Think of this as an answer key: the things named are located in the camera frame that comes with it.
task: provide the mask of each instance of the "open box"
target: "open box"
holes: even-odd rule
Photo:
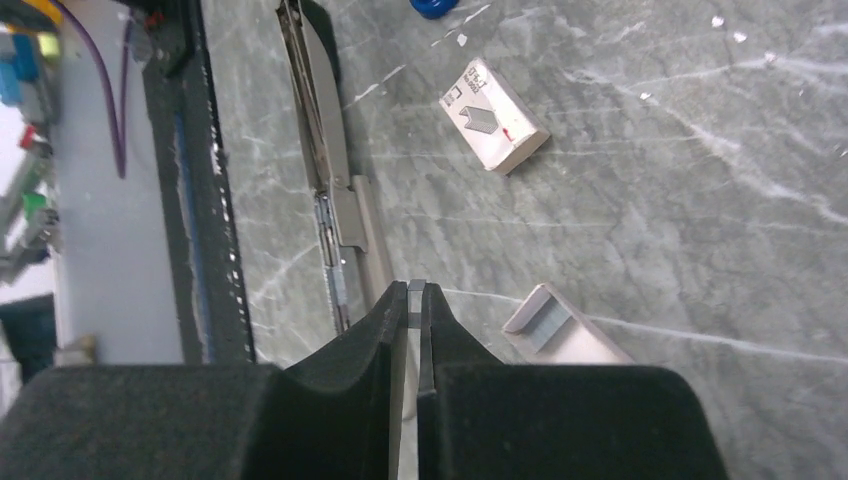
[[[530,363],[633,363],[629,355],[547,283],[533,289],[503,326],[503,334]]]

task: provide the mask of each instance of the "gray marble table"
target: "gray marble table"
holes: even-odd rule
[[[257,346],[288,365],[333,327],[277,3],[204,2]],[[692,384],[735,478],[848,477],[848,2],[322,3],[398,278],[507,361],[553,282]],[[509,178],[437,103],[475,56],[552,132]]]

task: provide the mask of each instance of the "cable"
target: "cable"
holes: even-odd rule
[[[68,22],[71,26],[76,30],[77,34],[82,38],[83,43],[85,43],[86,48],[91,53],[91,57],[94,60],[94,65],[97,67],[97,74],[100,77],[100,86],[103,88],[103,96],[106,100],[106,115],[109,121],[109,133],[112,136],[112,153],[115,156],[115,166],[118,169],[118,178],[125,178],[127,174],[127,159],[126,159],[126,149],[124,146],[124,138],[123,135],[126,132],[124,121],[125,117],[125,109],[126,105],[126,74],[127,68],[125,67],[128,60],[129,55],[129,47],[127,46],[127,42],[124,42],[123,47],[123,59],[121,63],[122,69],[122,79],[121,79],[121,127],[118,127],[118,116],[115,113],[115,99],[112,95],[112,82],[109,80],[109,72],[106,70],[106,64],[103,62],[103,56],[100,55],[100,50],[98,50],[97,45],[94,43],[94,39],[91,38],[91,35],[82,25],[82,23],[68,10],[60,0],[50,0],[50,3],[56,7],[62,13],[62,16],[68,19]],[[129,37],[130,25],[129,23],[132,20],[127,20],[127,26],[124,33],[124,37]]]

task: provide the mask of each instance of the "blue circular object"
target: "blue circular object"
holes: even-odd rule
[[[412,8],[422,17],[435,20],[451,11],[459,0],[409,0]]]

